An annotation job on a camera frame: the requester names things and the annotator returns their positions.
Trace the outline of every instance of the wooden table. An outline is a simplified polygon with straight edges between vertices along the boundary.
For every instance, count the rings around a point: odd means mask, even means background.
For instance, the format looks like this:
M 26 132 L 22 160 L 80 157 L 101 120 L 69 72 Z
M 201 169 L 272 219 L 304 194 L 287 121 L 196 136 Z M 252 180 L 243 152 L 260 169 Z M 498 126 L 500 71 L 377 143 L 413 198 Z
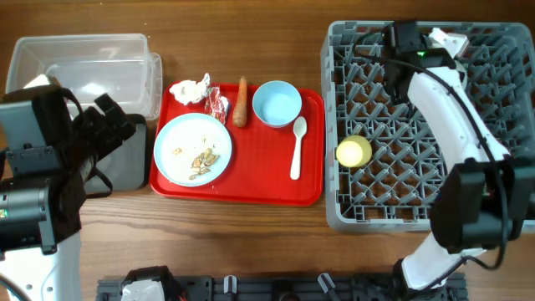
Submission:
M 246 75 L 254 84 L 281 79 L 320 91 L 319 50 L 336 20 L 509 21 L 535 28 L 530 0 L 102 1 L 3 1 L 0 90 L 23 36 L 143 33 L 163 59 L 164 86 L 208 72 L 216 82 Z M 86 300 L 94 300 L 98 279 L 154 265 L 168 265 L 175 275 L 218 277 L 390 271 L 425 236 L 336 232 L 325 220 L 324 196 L 308 208 L 270 207 L 171 200 L 146 187 L 88 201 L 81 217 Z M 534 247 L 535 236 L 523 235 L 494 273 L 469 264 L 470 298 L 533 299 Z

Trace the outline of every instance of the plate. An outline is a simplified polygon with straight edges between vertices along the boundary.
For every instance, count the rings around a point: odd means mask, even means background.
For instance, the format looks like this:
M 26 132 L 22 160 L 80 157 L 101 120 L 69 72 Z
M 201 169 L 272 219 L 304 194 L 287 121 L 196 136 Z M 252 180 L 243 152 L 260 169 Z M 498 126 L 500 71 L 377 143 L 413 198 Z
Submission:
M 219 155 L 210 171 L 190 180 L 191 163 L 207 148 Z M 231 160 L 232 141 L 227 128 L 215 118 L 199 113 L 185 114 L 171 120 L 156 137 L 154 159 L 158 170 L 170 182 L 180 186 L 205 185 L 218 178 Z

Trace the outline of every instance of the yellow cup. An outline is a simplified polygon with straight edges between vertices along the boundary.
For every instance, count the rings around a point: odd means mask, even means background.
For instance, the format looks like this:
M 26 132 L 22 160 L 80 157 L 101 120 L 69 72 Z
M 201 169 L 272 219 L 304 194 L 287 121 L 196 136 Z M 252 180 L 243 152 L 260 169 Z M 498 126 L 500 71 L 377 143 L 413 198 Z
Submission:
M 360 167 L 371 159 L 371 144 L 362 136 L 352 135 L 340 142 L 336 160 L 345 167 Z

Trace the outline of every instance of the gray dish rack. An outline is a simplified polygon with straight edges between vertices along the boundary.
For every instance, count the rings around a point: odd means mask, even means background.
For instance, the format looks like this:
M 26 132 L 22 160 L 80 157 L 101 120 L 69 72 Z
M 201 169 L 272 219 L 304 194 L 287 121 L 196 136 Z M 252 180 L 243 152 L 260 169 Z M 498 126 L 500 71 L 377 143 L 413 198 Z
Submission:
M 429 203 L 446 177 L 440 149 L 423 116 L 409 117 L 407 105 L 390 105 L 381 64 L 355 58 L 358 37 L 391 21 L 337 21 L 321 49 L 325 103 L 325 195 L 329 225 L 340 231 L 425 231 Z M 531 34 L 520 23 L 419 22 L 466 34 L 471 44 L 462 59 L 466 92 L 489 130 L 514 156 L 535 150 L 535 53 Z M 358 50 L 381 54 L 379 34 L 359 41 Z M 365 168 L 336 161 L 338 143 L 362 135 L 374 154 Z M 535 231 L 535 220 L 524 230 Z

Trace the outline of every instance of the white spoon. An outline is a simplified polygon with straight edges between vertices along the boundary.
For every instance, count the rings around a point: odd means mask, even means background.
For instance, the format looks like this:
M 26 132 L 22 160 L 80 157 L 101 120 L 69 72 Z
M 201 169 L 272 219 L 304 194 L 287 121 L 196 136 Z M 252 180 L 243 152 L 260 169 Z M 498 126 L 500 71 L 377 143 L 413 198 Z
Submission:
M 293 150 L 292 169 L 290 177 L 297 180 L 301 176 L 301 140 L 307 133 L 307 121 L 304 117 L 298 117 L 293 123 L 293 133 L 295 134 L 295 150 Z

